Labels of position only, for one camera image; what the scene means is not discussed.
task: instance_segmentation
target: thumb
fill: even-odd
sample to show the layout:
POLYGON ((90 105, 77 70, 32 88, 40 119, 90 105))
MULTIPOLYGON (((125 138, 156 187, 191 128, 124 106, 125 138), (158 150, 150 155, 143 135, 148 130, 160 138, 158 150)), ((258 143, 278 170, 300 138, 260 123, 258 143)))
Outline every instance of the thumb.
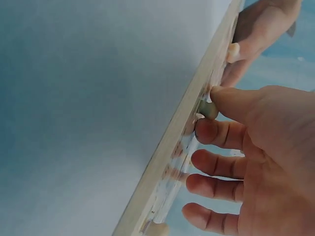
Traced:
POLYGON ((254 31, 246 39, 230 44, 226 61, 228 63, 234 63, 239 60, 251 59, 261 51, 264 46, 265 42, 262 35, 254 31))
POLYGON ((225 117, 247 125, 247 117, 263 97, 263 93, 261 90, 240 90, 215 86, 211 89, 210 97, 225 117))

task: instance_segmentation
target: wooden board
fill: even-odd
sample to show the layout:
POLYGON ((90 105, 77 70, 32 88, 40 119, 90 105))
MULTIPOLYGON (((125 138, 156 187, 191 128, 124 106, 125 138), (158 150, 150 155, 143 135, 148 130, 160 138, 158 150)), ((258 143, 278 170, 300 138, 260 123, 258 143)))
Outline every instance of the wooden board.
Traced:
POLYGON ((208 96, 209 88, 220 84, 240 3, 241 0, 233 0, 230 4, 113 236, 145 235, 150 226, 148 222, 155 220, 166 202, 166 208, 169 208, 171 198, 178 192, 181 182, 176 179, 181 178, 181 171, 187 169, 191 148, 196 148, 192 127, 197 108, 200 100, 208 96), (180 142, 183 151, 179 151, 180 142))

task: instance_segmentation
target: hand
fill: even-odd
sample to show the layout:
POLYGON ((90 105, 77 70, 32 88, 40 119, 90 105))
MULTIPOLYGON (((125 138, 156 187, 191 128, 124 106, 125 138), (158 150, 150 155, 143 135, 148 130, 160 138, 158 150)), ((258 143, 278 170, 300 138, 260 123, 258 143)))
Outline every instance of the hand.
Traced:
POLYGON ((191 161, 207 176, 190 175, 187 189, 243 203, 240 215, 190 203, 183 208, 184 217, 222 235, 315 235, 315 93, 278 86, 248 91, 214 87, 211 99, 235 121, 199 120, 198 140, 242 150, 245 157, 196 151, 191 161))
POLYGON ((302 0, 259 0, 244 9, 238 19, 227 56, 221 86, 233 87, 252 62, 271 46, 297 19, 302 0))

